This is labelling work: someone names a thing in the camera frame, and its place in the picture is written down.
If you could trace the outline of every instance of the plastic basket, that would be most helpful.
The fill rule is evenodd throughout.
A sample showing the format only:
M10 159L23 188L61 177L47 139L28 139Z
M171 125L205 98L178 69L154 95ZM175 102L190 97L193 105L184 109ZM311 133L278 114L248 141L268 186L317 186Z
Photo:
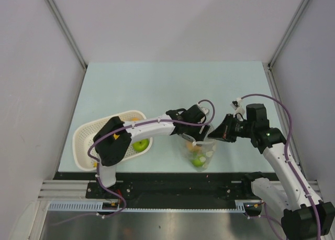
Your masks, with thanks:
M146 119L146 116L142 112L132 110L101 118L80 126L73 134L72 149L74 161L81 170L93 171L96 169L96 160L91 159L87 155L87 151L93 144L93 137L107 123L107 121L114 116L119 116L122 121L130 121L133 118L138 118L140 120ZM136 152L132 146L129 146L122 161L129 160L144 154L150 149L151 145L152 138L149 139L149 145L143 152ZM92 155L95 157L99 157L95 149L92 150Z

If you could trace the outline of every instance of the table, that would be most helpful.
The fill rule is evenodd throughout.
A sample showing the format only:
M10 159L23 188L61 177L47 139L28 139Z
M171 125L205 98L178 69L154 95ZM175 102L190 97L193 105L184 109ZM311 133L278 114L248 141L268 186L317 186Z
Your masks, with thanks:
M217 127L232 113L232 100L250 93L271 95L263 65L250 62L129 62L90 63L62 153L58 172L81 172L73 159L72 136L90 121L116 113L139 110L147 118L170 109L189 108L202 99L216 108L212 122ZM243 101L264 103L272 127L280 128L274 103L261 97ZM150 150L117 165L117 172L195 172L184 161L176 135L153 139ZM270 164L253 148L249 139L236 143L218 141L205 172L273 172Z

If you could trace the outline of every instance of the white wall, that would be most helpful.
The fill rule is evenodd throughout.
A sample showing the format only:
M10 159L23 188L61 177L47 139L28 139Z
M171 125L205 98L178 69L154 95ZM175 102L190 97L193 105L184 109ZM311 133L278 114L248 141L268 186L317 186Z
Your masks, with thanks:
M335 204L335 0L312 0L274 65L310 180Z
M86 62L269 62L301 0L55 0Z
M83 71L44 0L0 0L0 239L58 162Z

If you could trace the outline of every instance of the perforated basket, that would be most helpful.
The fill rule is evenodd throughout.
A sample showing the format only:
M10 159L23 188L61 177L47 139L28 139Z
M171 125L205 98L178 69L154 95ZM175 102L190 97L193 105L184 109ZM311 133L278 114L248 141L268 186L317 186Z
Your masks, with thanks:
M132 110L97 119L96 121L92 121L80 126L73 134L72 149L74 161L81 170L93 171L96 169L96 167L94 166L96 161L91 159L87 155L87 151L93 144L93 137L107 123L107 121L114 116L119 116L122 121L130 121L133 118L138 118L140 120L146 119L146 116L142 112ZM151 145L152 138L149 139L149 145L143 152L136 152L130 145L122 161L129 160L136 156L144 154L150 149ZM99 157L95 149L92 150L92 155L95 157Z

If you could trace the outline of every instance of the light blue tabletop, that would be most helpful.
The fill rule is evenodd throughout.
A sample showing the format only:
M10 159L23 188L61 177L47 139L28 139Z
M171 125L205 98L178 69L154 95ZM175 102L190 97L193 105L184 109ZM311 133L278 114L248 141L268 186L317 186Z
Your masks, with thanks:
M139 62L90 63L86 72L70 131L59 165L59 172L82 172L73 159L72 136L90 121L116 113L139 110L147 118L167 110L189 108L202 99L216 108L212 124L217 127L232 100L250 93L271 95L261 62ZM272 101L250 97L243 106L264 103L272 127L280 128ZM153 139L150 150L117 165L118 172L196 172L179 151L176 137ZM236 143L218 141L205 172L273 172L249 139Z

